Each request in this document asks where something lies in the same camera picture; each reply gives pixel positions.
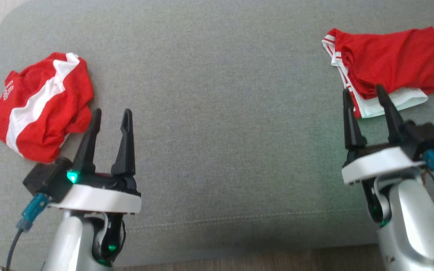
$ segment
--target green led light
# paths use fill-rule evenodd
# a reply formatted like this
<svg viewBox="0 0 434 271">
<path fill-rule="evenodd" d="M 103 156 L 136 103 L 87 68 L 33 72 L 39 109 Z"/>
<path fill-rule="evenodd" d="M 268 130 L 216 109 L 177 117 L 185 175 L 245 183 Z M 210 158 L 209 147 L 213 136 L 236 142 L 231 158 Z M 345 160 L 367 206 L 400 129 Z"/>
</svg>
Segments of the green led light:
<svg viewBox="0 0 434 271">
<path fill-rule="evenodd" d="M 67 172 L 67 178 L 68 178 L 68 180 L 70 180 L 72 183 L 76 183 L 76 180 L 78 179 L 78 172 L 68 171 L 68 172 Z"/>
<path fill-rule="evenodd" d="M 107 261 L 105 261 L 105 260 L 98 260 L 98 263 L 99 264 L 101 264 L 101 265 L 103 265 L 103 266 L 110 266 L 108 263 L 107 263 Z"/>
<path fill-rule="evenodd" d="M 390 221 L 389 220 L 383 220 L 381 221 L 381 228 L 383 228 L 384 226 L 386 226 Z"/>
</svg>

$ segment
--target white stripe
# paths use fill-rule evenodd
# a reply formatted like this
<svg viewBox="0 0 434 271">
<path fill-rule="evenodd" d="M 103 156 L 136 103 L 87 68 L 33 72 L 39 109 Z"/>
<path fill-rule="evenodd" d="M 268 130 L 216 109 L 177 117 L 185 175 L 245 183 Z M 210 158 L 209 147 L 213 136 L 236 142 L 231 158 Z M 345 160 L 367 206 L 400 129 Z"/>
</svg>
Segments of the white stripe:
<svg viewBox="0 0 434 271">
<path fill-rule="evenodd" d="M 22 108 L 13 108 L 9 115 L 9 126 L 6 134 L 6 144 L 16 151 L 19 155 L 16 140 L 21 132 L 30 123 L 35 122 L 43 112 L 46 103 L 55 95 L 65 91 L 63 80 L 79 64 L 78 56 L 74 53 L 66 54 L 67 60 L 53 60 L 56 74 L 48 79 L 43 87 L 33 96 L 31 96 L 26 105 Z"/>
<path fill-rule="evenodd" d="M 350 87 L 351 84 L 349 84 L 349 85 L 346 84 L 346 79 L 345 79 L 345 77 L 344 77 L 344 74 L 343 74 L 341 68 L 340 68 L 340 67 L 337 67 L 337 68 L 338 68 L 338 71 L 339 71 L 339 75 L 341 75 L 341 80 L 342 80 L 342 84 L 344 85 L 344 88 L 348 88 L 348 87 Z"/>
<path fill-rule="evenodd" d="M 336 38 L 335 38 L 334 36 L 331 36 L 331 35 L 326 35 L 324 38 L 325 38 L 326 40 L 336 41 Z"/>
<path fill-rule="evenodd" d="M 351 80 L 349 80 L 348 77 L 348 69 L 343 64 L 342 61 L 339 62 L 338 69 L 342 69 L 344 76 L 346 77 L 346 79 L 348 79 L 348 82 L 351 84 Z M 365 100 L 356 91 L 355 87 L 352 84 L 351 87 L 349 87 L 349 90 L 355 93 L 355 99 L 359 107 L 361 118 L 365 119 L 365 118 L 372 118 L 372 117 L 384 115 L 384 109 L 379 104 L 379 100 L 377 99 L 377 97 L 369 100 Z M 390 93 L 389 96 L 393 104 L 396 106 L 396 109 L 398 110 L 403 110 L 405 108 L 410 108 L 422 104 L 426 102 L 428 99 L 428 96 L 424 94 L 424 92 L 419 88 L 413 88 L 413 89 L 400 88 Z"/>
<path fill-rule="evenodd" d="M 336 64 L 336 55 L 335 55 L 334 43 L 330 43 L 329 41 L 325 41 L 325 40 L 322 40 L 321 42 L 322 42 L 322 46 L 324 47 L 326 52 L 331 57 L 331 65 L 337 66 L 338 64 Z"/>
</svg>

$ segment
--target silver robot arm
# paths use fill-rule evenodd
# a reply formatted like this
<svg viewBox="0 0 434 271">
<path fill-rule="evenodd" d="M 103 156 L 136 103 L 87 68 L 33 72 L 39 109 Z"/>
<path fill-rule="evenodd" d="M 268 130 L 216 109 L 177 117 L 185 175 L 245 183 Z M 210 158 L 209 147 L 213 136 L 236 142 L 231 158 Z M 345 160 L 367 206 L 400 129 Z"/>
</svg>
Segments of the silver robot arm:
<svg viewBox="0 0 434 271">
<path fill-rule="evenodd" d="M 434 271 L 434 203 L 422 175 L 434 171 L 434 125 L 403 122 L 384 88 L 377 87 L 389 143 L 366 146 L 343 92 L 347 161 L 346 185 L 361 183 L 373 221 L 379 223 L 379 250 L 388 271 Z"/>
<path fill-rule="evenodd" d="M 35 196 L 23 212 L 8 256 L 21 232 L 28 231 L 36 216 L 48 207 L 64 211 L 42 271 L 110 271 L 126 238 L 124 215 L 140 212 L 136 189 L 133 120 L 126 109 L 122 119 L 118 155 L 109 174 L 95 173 L 93 156 L 100 131 L 101 110 L 93 112 L 71 162 L 60 157 L 54 164 L 37 164 L 23 181 Z"/>
</svg>

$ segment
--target gray fabric surface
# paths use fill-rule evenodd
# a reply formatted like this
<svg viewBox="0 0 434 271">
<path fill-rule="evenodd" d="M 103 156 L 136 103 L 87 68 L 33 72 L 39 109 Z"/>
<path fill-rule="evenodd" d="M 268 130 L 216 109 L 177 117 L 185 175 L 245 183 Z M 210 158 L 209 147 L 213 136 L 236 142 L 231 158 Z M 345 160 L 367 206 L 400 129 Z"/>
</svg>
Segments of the gray fabric surface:
<svg viewBox="0 0 434 271">
<path fill-rule="evenodd" d="M 100 171 L 117 154 L 123 109 L 133 110 L 143 205 L 125 218 L 120 266 L 365 244 L 376 227 L 362 189 L 341 179 L 342 82 L 321 39 L 333 27 L 430 25 L 431 0 L 30 2 L 0 27 L 0 94 L 12 69 L 51 52 L 85 58 L 92 107 L 103 110 Z M 402 114 L 434 122 L 434 94 Z M 360 125 L 370 143 L 386 140 L 383 117 Z M 72 158 L 80 139 L 71 135 L 63 154 Z M 33 165 L 0 142 L 0 264 Z M 14 269 L 39 270 L 61 216 L 38 218 Z"/>
</svg>

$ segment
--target folded red garment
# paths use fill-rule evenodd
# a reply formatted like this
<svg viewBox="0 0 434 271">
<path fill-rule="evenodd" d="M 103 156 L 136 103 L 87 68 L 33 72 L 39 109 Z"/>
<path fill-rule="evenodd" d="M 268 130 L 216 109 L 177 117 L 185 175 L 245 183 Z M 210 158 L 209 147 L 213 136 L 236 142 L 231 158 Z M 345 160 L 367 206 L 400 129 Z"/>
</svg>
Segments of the folded red garment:
<svg viewBox="0 0 434 271">
<path fill-rule="evenodd" d="M 382 84 L 388 93 L 402 88 L 417 91 L 415 94 L 405 91 L 406 98 L 399 101 L 403 103 L 399 109 L 403 109 L 426 101 L 426 94 L 434 92 L 433 27 L 385 35 L 349 34 L 332 29 L 322 43 L 333 58 L 332 65 L 341 67 L 345 87 L 352 87 L 350 91 L 360 96 L 357 98 L 375 98 L 377 84 Z M 417 97 L 419 101 L 406 104 L 408 99 Z M 375 106 L 373 102 L 365 103 Z M 376 108 L 371 108 L 363 117 L 375 111 Z"/>
<path fill-rule="evenodd" d="M 70 132 L 84 132 L 93 88 L 86 61 L 52 53 L 21 73 L 10 72 L 0 98 L 0 140 L 19 155 L 54 161 Z"/>
</svg>

